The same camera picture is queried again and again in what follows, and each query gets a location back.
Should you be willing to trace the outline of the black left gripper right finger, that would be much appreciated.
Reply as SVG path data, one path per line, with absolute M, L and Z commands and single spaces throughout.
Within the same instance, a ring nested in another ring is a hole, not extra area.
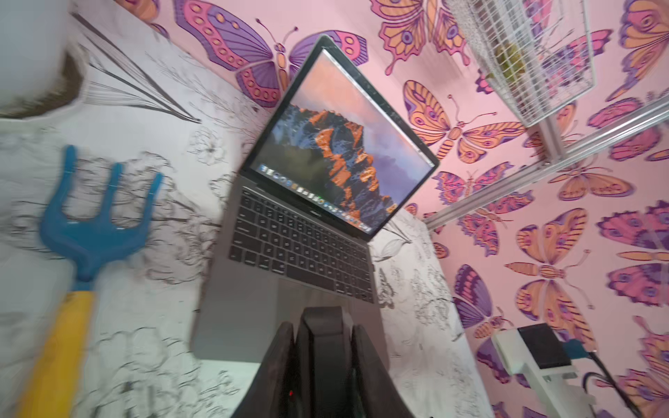
M 413 417 L 362 325 L 352 331 L 355 417 Z

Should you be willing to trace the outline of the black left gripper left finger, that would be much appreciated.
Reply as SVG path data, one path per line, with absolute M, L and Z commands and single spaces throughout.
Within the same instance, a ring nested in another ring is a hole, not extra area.
M 232 417 L 288 417 L 293 361 L 294 326 L 283 322 Z

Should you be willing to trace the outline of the black wireless mouse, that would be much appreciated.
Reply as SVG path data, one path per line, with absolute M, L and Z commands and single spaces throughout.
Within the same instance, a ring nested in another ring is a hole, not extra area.
M 351 327 L 340 307 L 306 308 L 296 336 L 301 417 L 353 417 Z

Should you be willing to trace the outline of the grey laptop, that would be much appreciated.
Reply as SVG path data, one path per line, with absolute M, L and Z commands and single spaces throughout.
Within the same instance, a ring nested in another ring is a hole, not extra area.
M 193 355 L 258 363 L 280 324 L 338 307 L 388 360 L 369 243 L 437 165 L 335 42 L 318 38 L 233 183 Z

